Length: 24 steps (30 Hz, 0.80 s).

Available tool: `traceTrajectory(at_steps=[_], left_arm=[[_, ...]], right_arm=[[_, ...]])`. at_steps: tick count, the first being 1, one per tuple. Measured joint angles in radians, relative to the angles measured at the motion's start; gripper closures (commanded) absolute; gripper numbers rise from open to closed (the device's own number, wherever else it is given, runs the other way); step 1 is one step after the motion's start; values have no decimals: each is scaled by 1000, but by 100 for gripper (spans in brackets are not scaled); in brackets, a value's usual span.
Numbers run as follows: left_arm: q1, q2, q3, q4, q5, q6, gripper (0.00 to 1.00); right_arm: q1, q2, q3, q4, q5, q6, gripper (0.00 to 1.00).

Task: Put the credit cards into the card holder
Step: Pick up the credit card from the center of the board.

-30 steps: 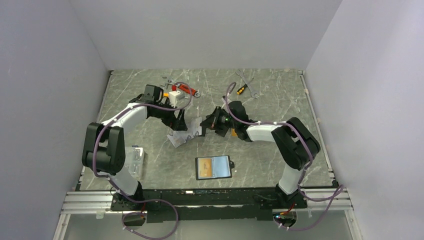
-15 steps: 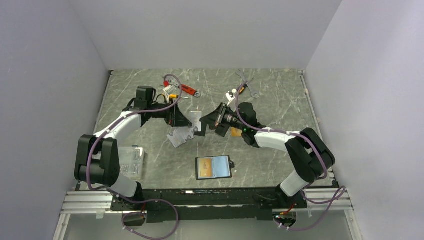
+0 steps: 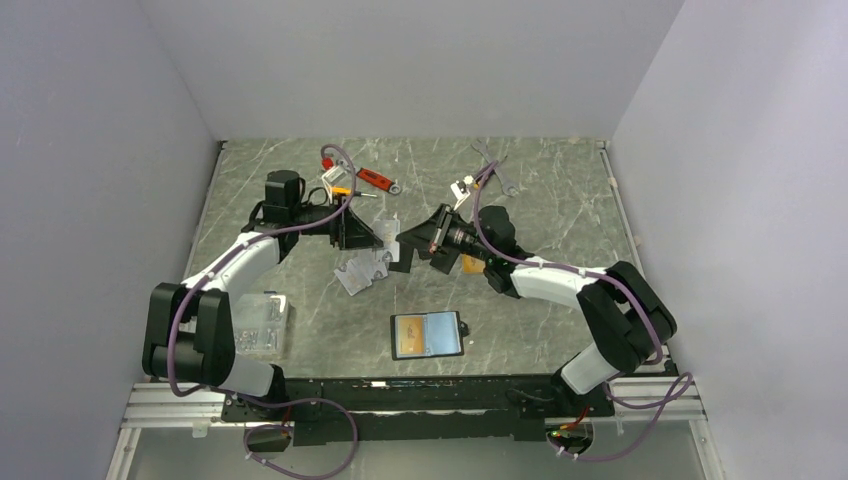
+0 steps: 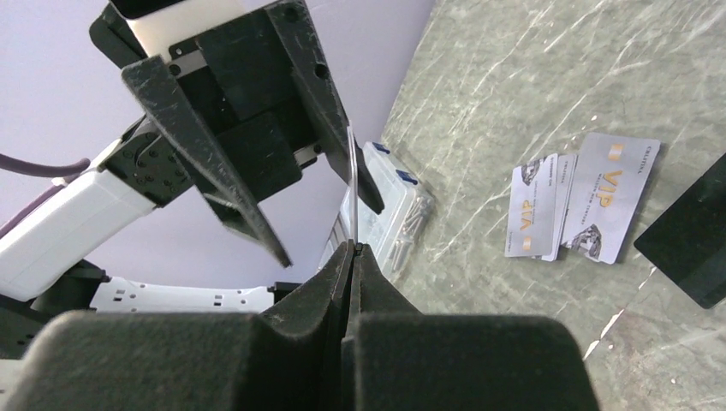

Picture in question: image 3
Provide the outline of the orange VIP credit card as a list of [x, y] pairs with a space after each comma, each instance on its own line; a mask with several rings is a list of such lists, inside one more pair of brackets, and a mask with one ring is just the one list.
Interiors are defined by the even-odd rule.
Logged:
[[395, 331], [399, 355], [415, 356], [425, 353], [423, 316], [397, 317]]

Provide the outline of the black leather card holder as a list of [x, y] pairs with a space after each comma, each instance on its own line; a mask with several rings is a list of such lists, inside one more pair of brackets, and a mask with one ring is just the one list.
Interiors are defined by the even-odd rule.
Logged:
[[[425, 353], [423, 355], [405, 356], [397, 353], [395, 327], [396, 318], [400, 316], [424, 317]], [[391, 356], [395, 361], [462, 356], [465, 351], [464, 340], [470, 335], [470, 328], [461, 320], [458, 311], [392, 315], [389, 326]]]

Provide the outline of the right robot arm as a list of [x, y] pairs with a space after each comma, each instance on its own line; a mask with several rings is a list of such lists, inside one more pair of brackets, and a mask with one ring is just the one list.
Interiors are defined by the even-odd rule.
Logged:
[[521, 248], [507, 210], [482, 208], [472, 222], [442, 204], [424, 222], [396, 237], [404, 253], [416, 252], [449, 273], [460, 256], [482, 262], [489, 286], [513, 298], [545, 300], [582, 313], [592, 341], [554, 375], [551, 401], [574, 415], [590, 391], [619, 374], [634, 372], [674, 336], [677, 323], [639, 270], [618, 261], [579, 269], [547, 261]]

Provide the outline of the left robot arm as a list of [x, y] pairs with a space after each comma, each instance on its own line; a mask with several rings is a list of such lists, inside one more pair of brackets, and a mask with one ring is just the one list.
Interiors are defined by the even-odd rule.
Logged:
[[150, 296], [141, 366], [151, 377], [179, 385], [216, 388], [248, 397], [264, 420], [287, 406], [281, 367], [238, 353], [233, 307], [262, 275], [291, 253], [299, 238], [325, 236], [340, 250], [375, 249], [377, 234], [350, 208], [350, 197], [318, 205], [306, 200], [304, 179], [277, 170], [266, 177], [265, 196], [235, 242], [209, 266], [180, 282], [163, 282]]

